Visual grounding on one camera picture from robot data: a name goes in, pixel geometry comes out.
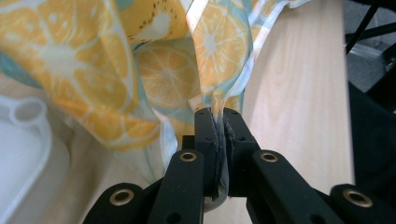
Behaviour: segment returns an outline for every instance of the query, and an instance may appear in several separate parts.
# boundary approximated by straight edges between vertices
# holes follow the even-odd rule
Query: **white container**
[[[37,98],[0,95],[0,223],[39,223],[69,169]]]

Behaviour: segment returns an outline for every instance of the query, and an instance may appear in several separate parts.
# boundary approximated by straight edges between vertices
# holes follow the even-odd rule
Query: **yellow fabric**
[[[196,108],[241,111],[252,55],[281,8],[303,2],[2,0],[0,68],[43,88],[137,171],[149,166],[152,182],[172,142],[193,134]],[[192,31],[186,17],[199,7]]]

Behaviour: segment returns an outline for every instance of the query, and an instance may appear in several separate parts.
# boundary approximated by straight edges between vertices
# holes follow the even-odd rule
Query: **metal ring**
[[[264,152],[261,155],[262,160],[268,161],[268,162],[276,162],[277,161],[277,156],[269,153],[269,152]]]
[[[192,152],[185,152],[180,155],[180,159],[183,161],[195,161],[195,159],[197,159],[197,155]]]
[[[128,196],[126,198],[123,198],[121,200],[117,199],[117,196],[121,193],[127,193]],[[127,204],[128,202],[130,202],[132,200],[132,198],[134,197],[134,192],[131,191],[130,189],[119,189],[116,192],[114,192],[111,197],[110,197],[110,202],[116,206],[122,206]]]
[[[354,189],[344,189],[343,195],[350,203],[356,204],[359,207],[373,206],[373,201],[369,197]]]

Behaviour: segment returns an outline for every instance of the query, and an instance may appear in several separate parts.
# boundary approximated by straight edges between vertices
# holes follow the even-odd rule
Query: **light wood grain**
[[[246,89],[244,118],[261,148],[283,154],[325,193],[353,182],[341,1],[287,9]]]
[[[244,118],[262,148],[281,152],[313,187],[353,182],[341,0],[285,9],[268,36],[246,90]],[[46,94],[0,74],[0,94]],[[120,182],[147,183],[73,120],[71,168],[43,223],[81,223],[98,196]],[[228,200],[205,223],[250,223],[245,200]]]

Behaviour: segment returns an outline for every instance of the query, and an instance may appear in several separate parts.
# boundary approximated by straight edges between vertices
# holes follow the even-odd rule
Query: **cloth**
[[[197,108],[219,126],[224,106],[241,111],[277,15],[306,1],[2,0],[0,67],[152,183]]]
[[[396,209],[396,115],[349,83],[356,186]]]

